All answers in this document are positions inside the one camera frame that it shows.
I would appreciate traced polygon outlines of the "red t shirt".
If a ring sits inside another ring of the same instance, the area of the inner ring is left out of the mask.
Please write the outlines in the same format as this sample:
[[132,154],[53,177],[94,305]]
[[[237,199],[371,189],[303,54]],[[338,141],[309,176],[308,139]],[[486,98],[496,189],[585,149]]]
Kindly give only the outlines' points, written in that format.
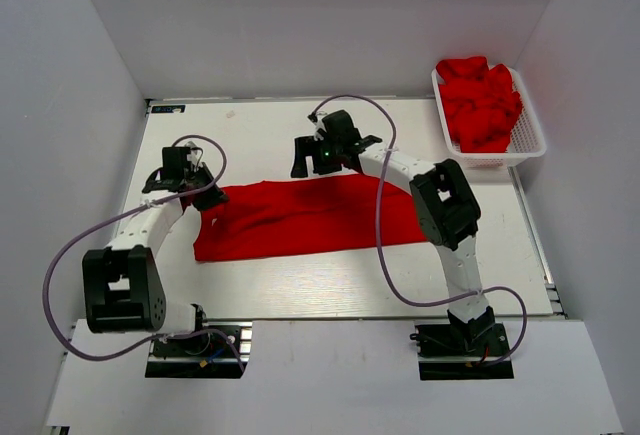
[[361,174],[228,186],[201,214],[198,262],[373,248],[378,180]]

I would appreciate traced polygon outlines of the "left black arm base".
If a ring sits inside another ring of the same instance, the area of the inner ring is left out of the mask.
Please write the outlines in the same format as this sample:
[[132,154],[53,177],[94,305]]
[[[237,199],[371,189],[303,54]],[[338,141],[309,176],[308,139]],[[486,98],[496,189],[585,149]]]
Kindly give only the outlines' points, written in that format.
[[153,342],[146,363],[148,379],[240,379],[251,351],[251,322],[210,323],[224,334]]

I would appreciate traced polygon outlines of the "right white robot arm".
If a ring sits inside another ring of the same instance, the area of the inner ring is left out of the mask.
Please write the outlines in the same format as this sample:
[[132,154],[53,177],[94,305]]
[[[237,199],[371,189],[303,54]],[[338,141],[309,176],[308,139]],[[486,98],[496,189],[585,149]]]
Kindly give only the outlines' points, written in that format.
[[294,140],[293,178],[306,178],[306,160],[313,172],[328,175],[346,168],[376,178],[374,233],[383,275],[397,299],[413,307],[435,307],[441,302],[414,302],[402,296],[389,273],[382,248],[382,194],[386,183],[409,194],[421,233],[432,243],[443,267],[453,345],[472,354],[484,346],[495,324],[493,309],[483,294],[476,258],[480,206],[461,169],[453,159],[431,164],[398,151],[374,135],[362,136],[350,114],[312,113],[315,131]]

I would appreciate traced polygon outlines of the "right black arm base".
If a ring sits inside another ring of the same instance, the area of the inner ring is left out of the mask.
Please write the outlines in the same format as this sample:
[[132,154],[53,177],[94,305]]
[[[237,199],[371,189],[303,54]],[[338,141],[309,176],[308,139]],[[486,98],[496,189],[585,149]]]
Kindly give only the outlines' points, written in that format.
[[418,350],[421,381],[481,381],[514,378],[504,325],[497,323],[472,348],[454,339],[447,324],[416,325],[409,336]]

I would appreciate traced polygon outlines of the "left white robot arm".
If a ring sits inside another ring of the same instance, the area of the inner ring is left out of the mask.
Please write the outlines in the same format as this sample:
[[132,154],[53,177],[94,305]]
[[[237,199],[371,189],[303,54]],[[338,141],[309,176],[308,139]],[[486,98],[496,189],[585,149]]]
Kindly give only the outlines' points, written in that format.
[[162,166],[141,191],[141,211],[125,218],[105,248],[84,255],[84,300],[92,332],[177,335],[191,354],[209,347],[212,332],[203,323],[203,309],[169,300],[156,264],[164,240],[188,208],[203,212],[228,201],[202,154],[192,142],[163,148]]

